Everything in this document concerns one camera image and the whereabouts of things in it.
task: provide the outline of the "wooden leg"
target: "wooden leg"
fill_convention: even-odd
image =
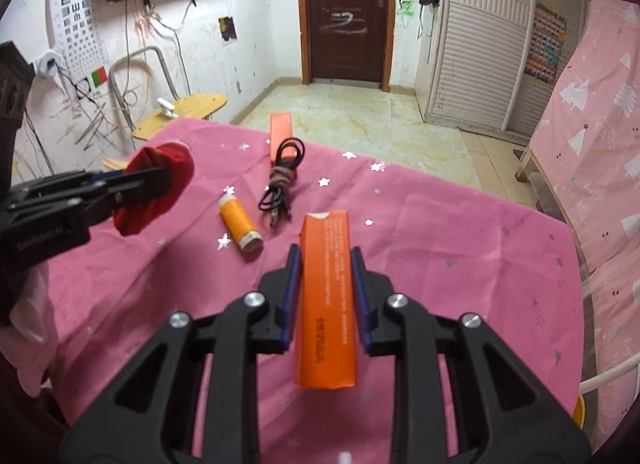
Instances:
[[[533,154],[531,153],[531,149],[527,148],[520,159],[520,167],[518,171],[516,171],[516,180],[518,182],[527,182],[529,179],[527,178],[529,174],[534,171],[536,165],[533,162]]]

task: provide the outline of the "orange box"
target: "orange box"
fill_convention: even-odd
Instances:
[[[346,211],[308,214],[300,233],[302,282],[296,330],[296,384],[356,385],[355,318]]]
[[[293,137],[293,125],[291,124],[291,114],[281,112],[271,114],[271,165],[275,165],[278,148],[285,139]],[[283,160],[293,160],[296,151],[293,148],[285,148],[282,152]]]

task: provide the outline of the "metal bolt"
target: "metal bolt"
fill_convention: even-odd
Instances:
[[[186,312],[174,312],[169,316],[169,325],[174,329],[186,327],[190,322],[189,315]]]
[[[409,299],[404,294],[392,294],[386,299],[386,302],[394,309],[402,309],[409,303]]]
[[[250,292],[244,296],[244,304],[249,307],[260,307],[264,300],[264,294],[261,292]]]
[[[473,312],[467,312],[462,317],[462,325],[468,329],[477,329],[482,325],[482,318]]]

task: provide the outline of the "red cloth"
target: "red cloth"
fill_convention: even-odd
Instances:
[[[125,168],[125,173],[163,166],[171,176],[171,189],[161,198],[117,210],[113,223],[123,237],[137,235],[155,218],[171,209],[193,177],[193,157],[186,144],[168,142],[155,148],[146,146]]]

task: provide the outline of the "spool of orange thread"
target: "spool of orange thread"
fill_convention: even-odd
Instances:
[[[251,253],[262,247],[262,235],[236,197],[224,195],[218,205],[226,228],[243,253]]]

